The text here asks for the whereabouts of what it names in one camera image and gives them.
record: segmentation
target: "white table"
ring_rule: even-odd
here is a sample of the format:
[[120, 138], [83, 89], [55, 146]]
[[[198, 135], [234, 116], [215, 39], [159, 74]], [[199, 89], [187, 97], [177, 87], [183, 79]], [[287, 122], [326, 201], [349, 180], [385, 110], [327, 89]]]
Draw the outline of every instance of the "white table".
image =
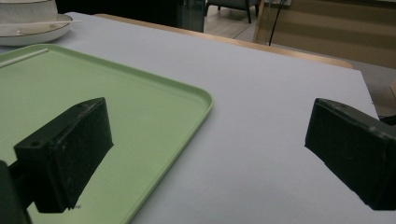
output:
[[304, 147], [318, 97], [376, 117], [361, 72], [68, 15], [83, 23], [54, 44], [201, 87], [215, 100], [132, 223], [396, 223], [396, 212], [371, 210]]

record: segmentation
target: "plastic tray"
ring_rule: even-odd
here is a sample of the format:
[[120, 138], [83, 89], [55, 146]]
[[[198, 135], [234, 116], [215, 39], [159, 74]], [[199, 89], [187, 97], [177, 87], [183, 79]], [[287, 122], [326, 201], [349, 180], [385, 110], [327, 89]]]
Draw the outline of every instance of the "plastic tray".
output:
[[129, 223], [209, 113], [202, 89], [54, 45], [0, 55], [0, 160], [71, 105], [105, 97], [114, 147], [75, 209], [34, 223]]

